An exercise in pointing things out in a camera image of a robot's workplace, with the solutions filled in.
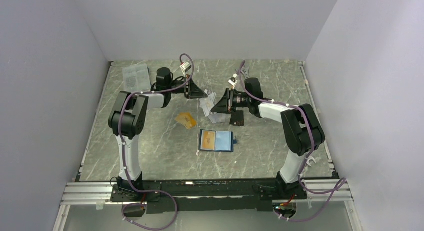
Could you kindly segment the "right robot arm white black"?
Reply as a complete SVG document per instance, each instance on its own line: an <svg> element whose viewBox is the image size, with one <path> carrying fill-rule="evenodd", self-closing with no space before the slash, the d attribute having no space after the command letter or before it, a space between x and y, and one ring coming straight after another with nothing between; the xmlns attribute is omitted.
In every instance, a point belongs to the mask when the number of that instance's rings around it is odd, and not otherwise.
<svg viewBox="0 0 424 231"><path fill-rule="evenodd" d="M217 114L232 114L238 108L247 108L257 118L282 124L289 148L286 161L277 174L276 194L287 199L295 192L301 179L308 155L325 142L325 133L313 107L306 103L299 106L280 104L264 98L258 78L244 81L244 91L228 88L218 103L211 109Z"/></svg>

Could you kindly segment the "gold VIP card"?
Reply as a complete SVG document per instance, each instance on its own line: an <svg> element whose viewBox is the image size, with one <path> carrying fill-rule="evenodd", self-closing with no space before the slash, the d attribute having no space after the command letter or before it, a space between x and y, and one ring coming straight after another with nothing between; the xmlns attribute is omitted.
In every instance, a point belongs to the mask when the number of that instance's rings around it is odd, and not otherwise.
<svg viewBox="0 0 424 231"><path fill-rule="evenodd" d="M200 148L202 150L214 151L216 143L216 132L211 130L203 130L201 133Z"/></svg>

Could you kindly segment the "silver VIP card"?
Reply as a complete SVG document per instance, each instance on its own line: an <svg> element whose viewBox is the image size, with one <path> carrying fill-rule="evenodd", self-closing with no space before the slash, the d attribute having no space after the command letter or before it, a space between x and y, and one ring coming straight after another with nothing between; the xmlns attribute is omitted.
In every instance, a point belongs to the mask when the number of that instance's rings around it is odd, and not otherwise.
<svg viewBox="0 0 424 231"><path fill-rule="evenodd" d="M199 99L199 107L202 108L204 115L208 117L212 113L212 108L215 106L216 93L207 89L204 92L207 94L207 97Z"/></svg>

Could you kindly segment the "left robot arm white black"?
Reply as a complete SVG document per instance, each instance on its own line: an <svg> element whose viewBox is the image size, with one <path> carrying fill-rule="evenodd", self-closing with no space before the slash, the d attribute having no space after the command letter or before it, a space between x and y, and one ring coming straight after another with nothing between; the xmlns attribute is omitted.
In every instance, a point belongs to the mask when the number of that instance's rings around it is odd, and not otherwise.
<svg viewBox="0 0 424 231"><path fill-rule="evenodd" d="M173 94L182 94L187 100L206 98L186 73L174 78L167 67L156 72L156 82L147 92L131 93L120 91L109 115L108 126L118 143L120 171L117 186L131 201L139 200L144 194L143 172L139 161L139 138L146 123L147 112L168 106Z"/></svg>

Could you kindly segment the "blue leather card holder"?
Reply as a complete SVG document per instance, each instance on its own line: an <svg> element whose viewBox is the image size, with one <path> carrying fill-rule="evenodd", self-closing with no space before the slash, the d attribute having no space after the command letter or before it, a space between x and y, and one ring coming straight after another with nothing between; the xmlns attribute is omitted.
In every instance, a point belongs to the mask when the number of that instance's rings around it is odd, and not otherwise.
<svg viewBox="0 0 424 231"><path fill-rule="evenodd" d="M234 146L238 143L237 136L232 131L215 131L215 150L202 150L201 149L201 138L202 131L206 129L201 129L198 135L198 150L201 152L225 152L232 153L234 152Z"/></svg>

